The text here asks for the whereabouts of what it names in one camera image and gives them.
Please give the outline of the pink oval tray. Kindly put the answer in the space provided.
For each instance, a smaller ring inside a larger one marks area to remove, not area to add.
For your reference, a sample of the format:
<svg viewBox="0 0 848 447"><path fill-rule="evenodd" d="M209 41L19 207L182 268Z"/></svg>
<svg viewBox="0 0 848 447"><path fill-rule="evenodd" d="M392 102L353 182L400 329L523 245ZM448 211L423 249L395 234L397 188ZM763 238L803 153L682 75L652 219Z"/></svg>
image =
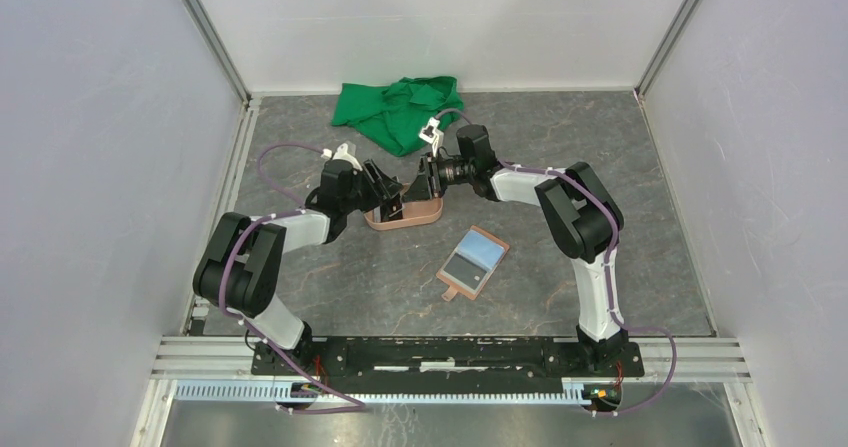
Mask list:
<svg viewBox="0 0 848 447"><path fill-rule="evenodd" d="M400 214L392 220L383 221L378 208L365 212L363 217L372 229L380 232L410 228L438 221L442 216L443 204L441 198L404 202Z"/></svg>

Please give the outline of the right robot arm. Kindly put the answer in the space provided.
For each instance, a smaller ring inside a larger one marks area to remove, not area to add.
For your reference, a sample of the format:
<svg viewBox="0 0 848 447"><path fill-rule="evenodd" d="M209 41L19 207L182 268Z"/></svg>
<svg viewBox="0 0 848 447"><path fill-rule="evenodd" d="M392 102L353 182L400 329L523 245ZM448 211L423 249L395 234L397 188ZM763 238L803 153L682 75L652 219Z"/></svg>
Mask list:
<svg viewBox="0 0 848 447"><path fill-rule="evenodd" d="M443 152L443 133L434 120L419 137L431 151L421 157L405 201L441 198L448 187L467 184L487 200L541 209L554 243L571 260L575 275L578 363L591 375L606 373L629 342L615 279L623 216L592 167L577 162L565 169L540 169L502 161L483 125L458 130L456 155Z"/></svg>

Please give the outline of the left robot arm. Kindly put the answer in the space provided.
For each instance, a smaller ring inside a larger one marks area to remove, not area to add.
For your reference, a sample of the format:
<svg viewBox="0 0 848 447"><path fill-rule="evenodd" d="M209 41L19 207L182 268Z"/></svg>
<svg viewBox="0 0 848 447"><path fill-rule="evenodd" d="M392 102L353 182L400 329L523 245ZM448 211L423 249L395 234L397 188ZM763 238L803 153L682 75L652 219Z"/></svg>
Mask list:
<svg viewBox="0 0 848 447"><path fill-rule="evenodd" d="M311 329L276 294L283 256L335 241L355 211L398 211L402 191L371 160L361 168L329 160L304 207L260 217L223 214L196 267L193 291L276 346L275 359L288 373L302 374L314 361Z"/></svg>

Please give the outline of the brown leather card holder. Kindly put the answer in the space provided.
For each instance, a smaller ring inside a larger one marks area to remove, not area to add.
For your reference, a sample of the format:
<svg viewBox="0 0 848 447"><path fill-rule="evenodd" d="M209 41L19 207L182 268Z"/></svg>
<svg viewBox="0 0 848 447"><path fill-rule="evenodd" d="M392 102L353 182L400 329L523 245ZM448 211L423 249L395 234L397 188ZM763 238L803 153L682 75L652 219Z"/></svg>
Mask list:
<svg viewBox="0 0 848 447"><path fill-rule="evenodd" d="M475 300L510 246L478 226L471 226L436 273L446 290L441 298L450 302L457 296Z"/></svg>

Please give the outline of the dark credit card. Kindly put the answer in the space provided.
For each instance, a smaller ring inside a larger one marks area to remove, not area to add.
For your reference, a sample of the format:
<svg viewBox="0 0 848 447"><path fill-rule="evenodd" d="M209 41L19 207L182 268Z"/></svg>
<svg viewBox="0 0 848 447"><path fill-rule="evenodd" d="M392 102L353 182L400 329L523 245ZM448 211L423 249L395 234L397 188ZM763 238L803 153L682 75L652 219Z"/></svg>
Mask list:
<svg viewBox="0 0 848 447"><path fill-rule="evenodd" d="M486 269L460 254L451 256L441 272L450 282L468 292L477 292L488 275Z"/></svg>

